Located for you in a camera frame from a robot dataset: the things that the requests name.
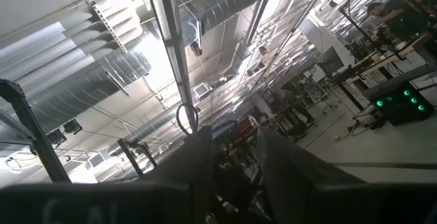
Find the floor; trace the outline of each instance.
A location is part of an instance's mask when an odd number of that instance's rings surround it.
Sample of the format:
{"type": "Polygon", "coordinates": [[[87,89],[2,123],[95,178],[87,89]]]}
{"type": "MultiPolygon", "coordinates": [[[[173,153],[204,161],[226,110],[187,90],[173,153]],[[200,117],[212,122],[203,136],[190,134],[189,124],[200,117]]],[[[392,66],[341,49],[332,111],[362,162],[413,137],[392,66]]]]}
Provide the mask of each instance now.
{"type": "MultiPolygon", "coordinates": [[[[400,63],[402,70],[421,64],[400,63]]],[[[433,79],[424,76],[414,80],[419,86],[432,83],[433,79]]],[[[358,91],[357,100],[363,105],[368,101],[358,91]]],[[[437,88],[421,92],[432,104],[437,104],[437,88]]],[[[377,130],[368,130],[361,135],[334,142],[335,137],[347,134],[346,127],[353,125],[353,114],[358,112],[352,102],[341,91],[332,93],[330,102],[336,109],[328,110],[323,115],[323,104],[309,109],[317,122],[308,135],[298,141],[298,145],[330,163],[435,163],[437,165],[437,114],[425,121],[392,126],[386,123],[377,130]]],[[[342,167],[343,170],[367,182],[437,182],[437,170],[418,169],[381,169],[362,167],[342,167]]]]}

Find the white floor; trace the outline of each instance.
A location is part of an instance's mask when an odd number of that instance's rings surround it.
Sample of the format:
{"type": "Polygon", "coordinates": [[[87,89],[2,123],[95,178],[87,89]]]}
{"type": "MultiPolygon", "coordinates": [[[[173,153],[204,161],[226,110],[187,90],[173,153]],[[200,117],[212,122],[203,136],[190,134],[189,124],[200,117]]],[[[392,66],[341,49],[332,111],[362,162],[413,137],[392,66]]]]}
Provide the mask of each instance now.
{"type": "MultiPolygon", "coordinates": [[[[415,64],[405,63],[404,67],[415,64]]],[[[421,87],[432,83],[425,76],[415,83],[421,87]]],[[[359,92],[355,94],[361,103],[368,104],[359,92]]],[[[433,105],[437,104],[437,89],[421,92],[433,105]]],[[[335,137],[347,134],[346,127],[353,125],[352,113],[358,111],[352,102],[341,92],[338,98],[330,95],[332,103],[338,108],[328,110],[323,115],[321,107],[311,107],[310,113],[316,119],[317,127],[310,129],[308,135],[298,141],[298,145],[330,163],[435,163],[437,165],[437,115],[422,122],[392,126],[386,123],[377,130],[368,130],[361,135],[335,143],[335,137]]],[[[437,170],[417,169],[377,169],[342,167],[343,170],[368,182],[437,182],[437,170]]]]}

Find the ceiling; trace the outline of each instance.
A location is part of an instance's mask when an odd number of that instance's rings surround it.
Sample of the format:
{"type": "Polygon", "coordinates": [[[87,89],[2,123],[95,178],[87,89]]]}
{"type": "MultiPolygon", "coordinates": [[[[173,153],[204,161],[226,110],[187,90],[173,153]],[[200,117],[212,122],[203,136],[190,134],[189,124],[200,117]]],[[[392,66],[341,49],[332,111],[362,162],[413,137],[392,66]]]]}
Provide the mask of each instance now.
{"type": "MultiPolygon", "coordinates": [[[[295,0],[290,10],[292,13],[287,16],[284,16],[284,11],[290,0],[270,0],[268,2],[258,32],[277,24],[277,32],[282,33],[278,33],[273,39],[269,54],[263,59],[264,62],[271,59],[276,47],[285,38],[290,25],[297,20],[306,1],[308,0],[295,0]]],[[[0,10],[2,15],[7,16],[2,18],[0,25],[0,46],[10,44],[25,32],[32,32],[32,29],[38,28],[43,20],[65,14],[72,5],[86,6],[83,0],[2,0],[0,10]]],[[[202,38],[203,54],[201,57],[196,57],[189,47],[186,49],[186,60],[192,87],[214,78],[229,67],[237,44],[244,37],[249,26],[253,8],[254,5],[208,31],[202,38]]],[[[296,35],[293,40],[290,40],[289,46],[295,44],[298,39],[299,37],[296,35]]],[[[164,49],[163,45],[155,47],[164,49]]],[[[141,51],[147,57],[155,51],[160,51],[156,48],[142,46],[141,51]]],[[[88,152],[105,150],[109,145],[115,143],[117,138],[128,136],[130,132],[180,101],[167,56],[151,57],[150,63],[152,65],[150,74],[139,78],[126,87],[130,97],[122,92],[117,92],[76,118],[83,127],[83,131],[76,135],[66,135],[68,140],[59,147],[64,151],[57,151],[61,158],[64,158],[65,155],[79,153],[73,152],[71,149],[88,152]]],[[[225,104],[226,100],[232,98],[238,86],[243,82],[244,79],[241,82],[238,80],[228,83],[220,88],[220,94],[215,93],[203,100],[199,105],[202,110],[201,116],[206,117],[208,114],[213,114],[218,107],[225,104]]],[[[147,141],[152,147],[158,147],[164,143],[172,142],[180,135],[181,130],[173,122],[169,122],[155,130],[144,141],[147,141]]],[[[32,156],[24,155],[23,157],[31,158],[32,156]]],[[[30,160],[27,164],[32,167],[22,170],[19,174],[12,174],[3,168],[0,171],[2,179],[0,186],[17,182],[38,182],[47,177],[44,168],[39,165],[38,159],[30,160]]]]}

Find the warehouse ceiling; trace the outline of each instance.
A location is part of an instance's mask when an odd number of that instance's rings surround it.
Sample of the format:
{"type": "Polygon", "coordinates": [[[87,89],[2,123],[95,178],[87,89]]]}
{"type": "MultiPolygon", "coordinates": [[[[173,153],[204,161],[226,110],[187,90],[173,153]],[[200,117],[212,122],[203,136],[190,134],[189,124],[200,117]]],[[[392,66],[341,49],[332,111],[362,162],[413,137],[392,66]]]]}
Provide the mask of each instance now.
{"type": "MultiPolygon", "coordinates": [[[[268,2],[258,33],[269,33],[268,30],[264,30],[275,28],[276,25],[277,30],[269,45],[269,53],[262,57],[263,62],[271,59],[276,47],[285,38],[290,25],[298,18],[309,0],[295,0],[289,14],[284,15],[290,1],[269,0],[268,2]]],[[[48,20],[71,13],[72,10],[86,10],[84,8],[87,8],[84,0],[1,0],[0,48],[29,35],[48,20]]],[[[196,57],[189,47],[186,48],[186,60],[192,87],[213,79],[229,67],[236,47],[249,26],[253,8],[254,5],[208,31],[202,37],[203,54],[201,57],[196,57]]],[[[145,7],[139,10],[142,10],[141,20],[143,22],[153,17],[153,13],[147,12],[145,7]]],[[[164,46],[161,42],[155,44],[150,42],[153,41],[140,43],[135,49],[131,49],[144,54],[152,65],[150,73],[125,87],[130,94],[129,97],[124,92],[117,92],[76,118],[83,130],[76,135],[66,135],[67,141],[59,146],[57,153],[63,164],[67,164],[66,156],[80,154],[81,150],[97,152],[107,149],[117,139],[128,136],[166,108],[180,101],[164,46]]],[[[305,43],[306,41],[296,34],[286,48],[293,53],[293,49],[301,46],[297,42],[305,43]]],[[[256,58],[261,59],[261,55],[256,53],[254,59],[256,58]]],[[[238,79],[233,83],[229,82],[221,89],[221,94],[213,94],[203,100],[199,105],[201,116],[207,117],[214,114],[218,107],[232,98],[238,86],[243,82],[243,79],[238,79]]],[[[147,136],[144,141],[147,141],[153,148],[173,142],[180,135],[180,129],[173,122],[168,122],[147,136]]],[[[32,157],[32,155],[24,155],[24,158],[32,157]]],[[[3,168],[0,171],[2,179],[0,186],[15,182],[37,182],[46,178],[47,174],[37,159],[30,160],[27,164],[31,167],[16,174],[3,168]]]]}

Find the person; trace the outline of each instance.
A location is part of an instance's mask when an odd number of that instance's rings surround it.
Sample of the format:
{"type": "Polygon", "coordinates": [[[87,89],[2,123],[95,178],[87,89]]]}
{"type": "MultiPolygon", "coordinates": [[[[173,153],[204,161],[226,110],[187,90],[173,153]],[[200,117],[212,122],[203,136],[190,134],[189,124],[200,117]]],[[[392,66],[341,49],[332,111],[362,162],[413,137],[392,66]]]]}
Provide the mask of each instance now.
{"type": "Polygon", "coordinates": [[[400,40],[409,41],[416,33],[426,30],[425,17],[403,0],[388,0],[386,3],[371,3],[367,13],[381,18],[400,40]]]}
{"type": "Polygon", "coordinates": [[[301,115],[305,116],[305,118],[307,119],[307,124],[314,123],[314,117],[306,110],[306,108],[302,105],[296,95],[294,95],[290,91],[287,91],[286,89],[281,89],[281,92],[284,94],[289,104],[294,105],[294,109],[301,115]]]}

